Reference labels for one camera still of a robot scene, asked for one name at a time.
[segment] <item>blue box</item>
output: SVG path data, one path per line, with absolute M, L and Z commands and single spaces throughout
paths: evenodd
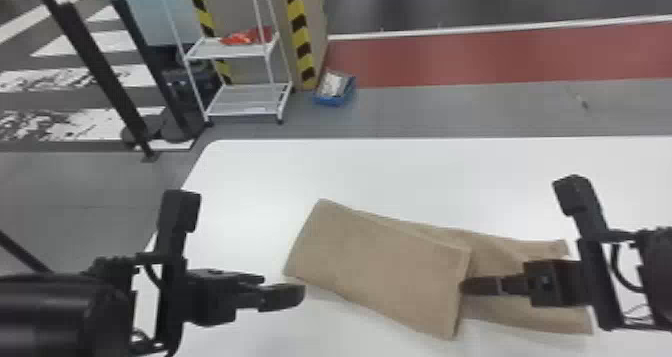
M 319 96 L 317 93 L 313 93 L 313 100 L 315 101 L 316 104 L 338 107 L 348 102 L 352 97 L 353 93 L 355 93 L 354 76 L 348 80 L 348 84 L 345 86 L 343 96 L 328 97 L 328 96 Z

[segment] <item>shelf rack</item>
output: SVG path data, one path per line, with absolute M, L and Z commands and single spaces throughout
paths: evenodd
M 177 43 L 178 52 L 182 57 L 182 63 L 184 63 L 185 69 L 187 70 L 191 87 L 196 96 L 196 102 L 206 121 L 210 121 L 210 117 L 212 116 L 270 114 L 275 115 L 278 124 L 283 123 L 283 113 L 285 106 L 287 105 L 287 99 L 289 99 L 289 95 L 293 89 L 291 81 L 292 76 L 289 70 L 287 54 L 280 38 L 278 20 L 275 15 L 275 10 L 273 9 L 273 2 L 271 0 L 266 1 L 274 32 L 270 41 L 266 42 L 266 37 L 262 34 L 264 29 L 261 20 L 259 0 L 252 0 L 261 43 L 254 45 L 225 45 L 220 43 L 220 37 L 201 37 L 189 51 L 185 53 L 168 2 L 167 0 L 161 0 Z M 275 76 L 273 75 L 271 55 L 277 47 L 279 47 L 282 54 L 288 82 L 276 82 Z M 212 63 L 214 68 L 216 60 L 233 58 L 262 58 L 266 64 L 268 83 L 227 85 L 220 75 L 221 86 L 208 105 L 205 105 L 203 97 L 194 80 L 194 75 L 191 69 L 192 62 L 208 60 Z

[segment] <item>white wire shelf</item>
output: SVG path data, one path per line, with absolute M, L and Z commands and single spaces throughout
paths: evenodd
M 292 90 L 292 83 L 222 86 L 208 106 L 209 116 L 241 116 L 282 112 Z
M 200 59 L 225 59 L 225 58 L 268 58 L 275 48 L 280 35 L 273 34 L 273 39 L 266 44 L 255 45 L 224 45 L 218 37 L 201 37 L 196 44 L 187 52 L 185 58 L 189 61 Z

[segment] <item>red object on shelf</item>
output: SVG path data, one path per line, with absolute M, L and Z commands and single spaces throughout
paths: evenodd
M 273 39 L 273 28 L 263 27 L 262 33 L 264 35 L 264 42 L 270 42 Z M 259 28 L 251 28 L 247 31 L 236 32 L 230 34 L 228 37 L 219 40 L 224 45 L 253 45 L 261 43 L 261 34 Z

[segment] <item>cloth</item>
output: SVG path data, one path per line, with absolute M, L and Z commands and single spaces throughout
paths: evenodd
M 285 274 L 443 339 L 454 336 L 460 313 L 538 331 L 592 333 L 584 308 L 533 308 L 524 297 L 459 292 L 466 277 L 521 273 L 525 261 L 567 254 L 560 240 L 517 241 L 320 200 L 294 244 Z
M 285 267 L 417 331 L 455 333 L 467 247 L 406 233 L 329 201 L 317 203 Z

